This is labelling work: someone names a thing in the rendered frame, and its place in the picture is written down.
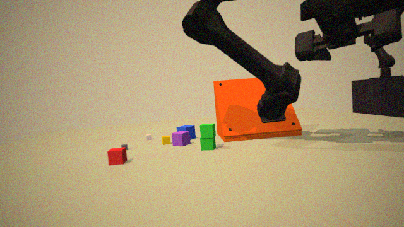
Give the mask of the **blue block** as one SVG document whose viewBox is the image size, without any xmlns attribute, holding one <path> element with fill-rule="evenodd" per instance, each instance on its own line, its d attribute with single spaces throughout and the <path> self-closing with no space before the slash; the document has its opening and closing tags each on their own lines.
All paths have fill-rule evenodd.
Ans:
<svg viewBox="0 0 404 227">
<path fill-rule="evenodd" d="M 189 131 L 190 140 L 196 138 L 195 125 L 184 125 L 184 126 L 177 127 L 177 132 L 179 132 L 179 131 Z"/>
</svg>

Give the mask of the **small yellow block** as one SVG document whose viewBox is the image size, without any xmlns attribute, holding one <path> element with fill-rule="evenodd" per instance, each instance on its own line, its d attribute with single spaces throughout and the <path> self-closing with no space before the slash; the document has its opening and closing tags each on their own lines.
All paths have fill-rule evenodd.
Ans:
<svg viewBox="0 0 404 227">
<path fill-rule="evenodd" d="M 170 136 L 162 136 L 162 144 L 170 144 Z"/>
</svg>

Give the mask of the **green block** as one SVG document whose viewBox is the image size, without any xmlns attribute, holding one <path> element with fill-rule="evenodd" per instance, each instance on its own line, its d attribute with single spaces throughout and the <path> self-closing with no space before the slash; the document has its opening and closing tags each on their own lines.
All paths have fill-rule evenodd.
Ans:
<svg viewBox="0 0 404 227">
<path fill-rule="evenodd" d="M 216 148 L 215 137 L 214 138 L 200 138 L 201 151 L 214 150 Z"/>
<path fill-rule="evenodd" d="M 215 124 L 200 125 L 201 138 L 214 138 L 216 136 Z"/>
</svg>

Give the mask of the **purple cube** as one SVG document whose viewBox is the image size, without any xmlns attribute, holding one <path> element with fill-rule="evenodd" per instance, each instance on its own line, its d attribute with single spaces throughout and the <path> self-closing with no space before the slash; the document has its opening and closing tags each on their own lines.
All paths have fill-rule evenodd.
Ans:
<svg viewBox="0 0 404 227">
<path fill-rule="evenodd" d="M 185 146 L 190 144 L 190 133 L 189 131 L 179 131 L 172 133 L 172 144 L 173 146 Z"/>
</svg>

